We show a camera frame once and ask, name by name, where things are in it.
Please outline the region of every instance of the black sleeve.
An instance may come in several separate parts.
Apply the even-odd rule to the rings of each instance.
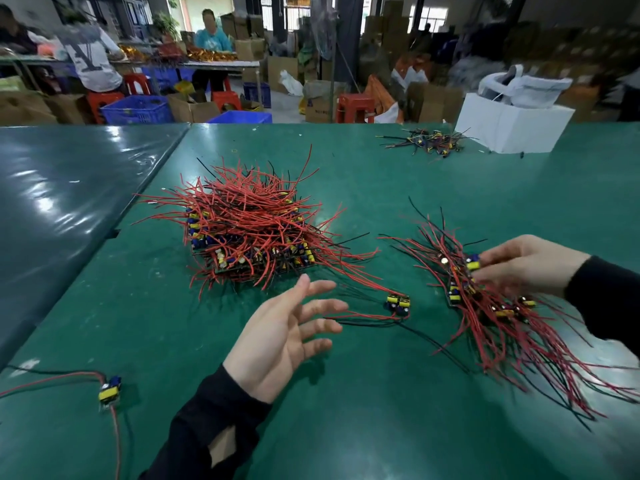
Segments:
[[[233,478],[258,444],[255,429],[270,410],[270,404],[245,393],[220,365],[173,418],[169,439],[140,480]],[[211,468],[209,445],[232,425],[236,426],[236,452]]]
[[[573,275],[564,296],[578,309],[592,334],[599,339],[619,340],[640,357],[634,323],[640,274],[592,256]]]

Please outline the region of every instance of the red plastic stool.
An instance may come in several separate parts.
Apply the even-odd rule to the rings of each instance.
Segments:
[[[220,112],[224,112],[225,104],[231,104],[232,106],[235,106],[235,111],[242,111],[240,98],[233,91],[219,91],[211,93],[211,100],[217,104]]]
[[[89,93],[86,95],[86,100],[89,101],[95,122],[99,125],[104,124],[104,118],[100,113],[100,108],[121,99],[124,99],[124,94],[122,93]]]
[[[376,104],[364,94],[341,94],[335,115],[336,123],[373,123]]]
[[[125,74],[123,78],[124,78],[124,83],[127,86],[127,90],[129,91],[129,94],[131,95],[140,94],[136,88],[136,83],[138,83],[140,85],[140,88],[142,89],[142,94],[147,96],[151,95],[151,88],[149,87],[149,82],[146,75]]]

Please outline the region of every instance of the white styrofoam box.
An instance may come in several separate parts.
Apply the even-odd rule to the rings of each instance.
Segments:
[[[492,152],[548,153],[554,149],[573,112],[559,105],[524,109],[469,93],[462,104],[456,131],[475,138]]]

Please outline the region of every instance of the blue shirt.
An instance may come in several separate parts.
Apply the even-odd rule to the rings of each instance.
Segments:
[[[198,48],[205,48],[214,52],[220,52],[222,50],[231,52],[233,50],[231,48],[231,42],[229,42],[228,37],[222,31],[220,26],[218,26],[216,33],[213,35],[211,35],[206,29],[198,30],[193,42]]]

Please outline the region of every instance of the table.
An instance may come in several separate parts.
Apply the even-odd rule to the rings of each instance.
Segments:
[[[187,129],[0,128],[0,363],[49,313]]]
[[[332,231],[345,238],[371,233],[350,243],[352,251],[383,250],[367,270],[411,295],[410,324],[441,342],[457,329],[455,313],[425,286],[425,272],[375,239],[414,235],[418,216],[409,195],[425,213],[443,206],[462,242],[487,238],[483,246],[492,246],[530,232],[640,270],[640,160],[628,150],[640,143],[640,125],[570,125],[552,154],[523,159],[483,153],[468,142],[464,152],[434,163],[410,148],[382,149],[377,134],[403,132],[395,125],[192,125],[146,193],[179,185],[180,174],[205,175],[196,157],[208,164],[224,157],[230,165],[240,158],[261,168],[268,160],[297,175],[313,144],[309,168],[320,171],[300,184],[300,193],[323,203],[320,219],[339,204],[347,207]],[[150,464],[173,414],[217,368],[258,304],[294,282],[268,293],[215,288],[198,301],[198,290],[188,288],[191,258],[181,228],[165,221],[130,225],[153,212],[148,204],[129,211],[118,238],[104,243],[14,359],[123,376],[125,479]],[[369,294],[380,302],[348,298],[352,308],[381,312],[385,297]],[[597,349],[588,349],[575,336],[566,339],[583,360],[637,364],[617,343],[594,339]],[[640,406],[590,394],[611,416],[591,423],[590,433],[543,396],[466,376],[433,350],[399,328],[346,328],[331,354],[296,373],[237,477],[638,478]],[[463,342],[451,351],[472,363]],[[603,376],[640,383],[637,371]],[[5,372],[0,387],[28,380]],[[109,416],[96,412],[96,393],[95,385],[68,385],[0,400],[0,477],[111,478],[113,435]]]
[[[27,67],[27,75],[23,75],[20,67],[16,64],[20,62]],[[38,87],[37,82],[33,78],[33,75],[28,70],[29,66],[41,66],[43,64],[50,65],[52,67],[66,67],[71,62],[69,60],[58,61],[50,57],[43,57],[41,55],[2,55],[0,56],[0,65],[14,66],[18,74],[26,78],[28,77],[34,87]],[[149,67],[151,73],[151,82],[156,94],[160,94],[160,87],[158,86],[155,70],[156,68],[166,67],[162,64],[154,64],[149,62],[133,62],[133,61],[111,61],[114,67],[119,68],[140,68]],[[260,80],[260,62],[259,61],[218,61],[218,62],[185,62],[175,65],[176,70],[180,68],[196,68],[196,69],[210,69],[210,70],[226,70],[226,71],[238,71],[245,68],[255,68],[256,80]],[[262,101],[262,88],[258,84],[258,100]]]

